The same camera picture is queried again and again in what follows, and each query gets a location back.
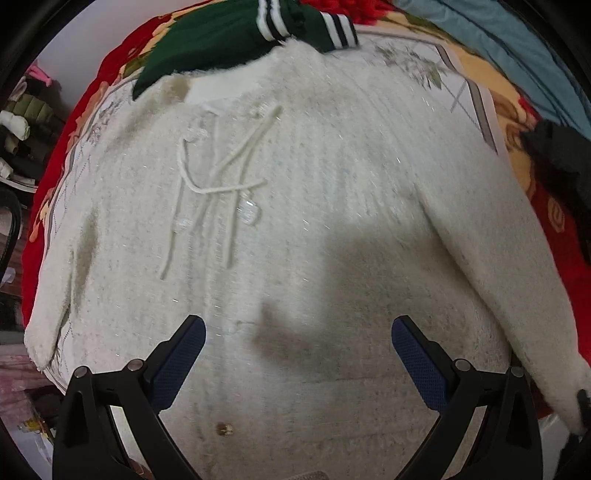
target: green sleeve with white stripes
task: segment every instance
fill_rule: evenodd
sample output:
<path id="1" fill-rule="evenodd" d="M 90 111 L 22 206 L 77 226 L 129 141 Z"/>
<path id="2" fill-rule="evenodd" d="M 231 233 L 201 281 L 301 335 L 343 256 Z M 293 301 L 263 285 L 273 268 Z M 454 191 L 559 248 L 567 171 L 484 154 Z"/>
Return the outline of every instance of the green sleeve with white stripes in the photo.
<path id="1" fill-rule="evenodd" d="M 358 44 L 351 20 L 294 0 L 226 0 L 181 17 L 149 53 L 134 100 L 165 75 L 230 68 L 295 37 L 320 52 Z"/>

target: white stripe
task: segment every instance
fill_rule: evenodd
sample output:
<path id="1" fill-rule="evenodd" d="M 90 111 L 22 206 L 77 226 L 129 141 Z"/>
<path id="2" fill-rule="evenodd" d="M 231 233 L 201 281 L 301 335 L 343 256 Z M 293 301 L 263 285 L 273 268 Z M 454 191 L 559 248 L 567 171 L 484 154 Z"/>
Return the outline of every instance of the white stripe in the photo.
<path id="1" fill-rule="evenodd" d="M 259 13 L 256 16 L 256 26 L 259 28 L 259 32 L 267 41 L 275 41 L 269 25 L 267 25 L 267 0 L 259 0 Z"/>
<path id="2" fill-rule="evenodd" d="M 283 23 L 281 17 L 281 7 L 279 6 L 279 0 L 271 0 L 271 19 L 275 24 L 275 28 L 282 37 L 289 37 L 290 33 L 287 31 L 287 27 Z"/>
<path id="3" fill-rule="evenodd" d="M 320 12 L 326 23 L 326 30 L 329 31 L 330 39 L 333 41 L 335 48 L 343 48 L 343 44 L 340 42 L 339 34 L 336 32 L 335 22 L 332 17 L 324 12 Z"/>
<path id="4" fill-rule="evenodd" d="M 349 47 L 355 46 L 355 35 L 353 35 L 353 31 L 351 30 L 351 24 L 349 23 L 349 19 L 345 15 L 339 14 L 340 24 L 343 27 L 343 31 L 345 32 L 345 37 L 347 37 L 347 43 Z"/>

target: sweater sleeve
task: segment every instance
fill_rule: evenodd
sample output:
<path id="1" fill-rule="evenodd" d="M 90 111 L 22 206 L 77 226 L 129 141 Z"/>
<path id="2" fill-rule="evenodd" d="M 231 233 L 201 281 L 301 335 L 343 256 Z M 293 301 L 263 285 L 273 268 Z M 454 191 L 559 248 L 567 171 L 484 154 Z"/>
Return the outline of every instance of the sweater sleeve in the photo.
<path id="1" fill-rule="evenodd" d="M 25 331 L 25 345 L 39 370 L 49 366 L 61 326 L 84 295 L 98 247 L 95 214 L 85 208 L 69 214 L 72 224 L 61 226 L 41 266 L 35 305 Z"/>
<path id="2" fill-rule="evenodd" d="M 576 395 L 591 394 L 591 370 L 550 248 L 510 166 L 484 144 L 466 148 L 470 162 L 439 158 L 420 173 L 419 200 L 546 401 L 581 433 Z"/>

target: pink item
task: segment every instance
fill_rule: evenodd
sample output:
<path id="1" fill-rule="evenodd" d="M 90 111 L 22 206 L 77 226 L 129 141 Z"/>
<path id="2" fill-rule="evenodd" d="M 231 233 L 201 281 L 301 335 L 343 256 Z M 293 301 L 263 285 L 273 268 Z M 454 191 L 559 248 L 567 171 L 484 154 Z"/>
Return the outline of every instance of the pink item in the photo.
<path id="1" fill-rule="evenodd" d="M 51 86 L 52 83 L 52 79 L 49 78 L 47 76 L 47 73 L 45 73 L 43 70 L 41 70 L 38 66 L 37 66 L 37 61 L 35 60 L 33 62 L 33 64 L 27 69 L 27 75 L 29 75 L 29 77 L 32 77 L 34 79 L 37 80 L 41 80 L 43 83 L 45 83 L 45 85 L 47 87 Z"/>

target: metal screw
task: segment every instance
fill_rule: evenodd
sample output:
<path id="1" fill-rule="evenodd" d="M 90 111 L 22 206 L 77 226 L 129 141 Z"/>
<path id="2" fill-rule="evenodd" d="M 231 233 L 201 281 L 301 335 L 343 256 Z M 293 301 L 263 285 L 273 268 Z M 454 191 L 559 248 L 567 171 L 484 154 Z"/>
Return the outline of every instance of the metal screw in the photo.
<path id="1" fill-rule="evenodd" d="M 523 369 L 521 367 L 511 367 L 511 373 L 517 378 L 523 377 Z"/>
<path id="2" fill-rule="evenodd" d="M 132 372 L 138 371 L 140 368 L 144 366 L 144 361 L 139 358 L 134 358 L 130 360 L 127 364 L 127 370 L 131 370 Z"/>
<path id="3" fill-rule="evenodd" d="M 460 359 L 456 360 L 456 368 L 460 372 L 467 372 L 468 370 L 470 370 L 472 368 L 472 365 L 470 364 L 470 362 L 468 360 L 464 360 L 463 358 L 460 358 Z"/>
<path id="4" fill-rule="evenodd" d="M 76 378 L 84 377 L 88 373 L 88 369 L 86 367 L 78 367 L 74 370 L 74 376 Z"/>

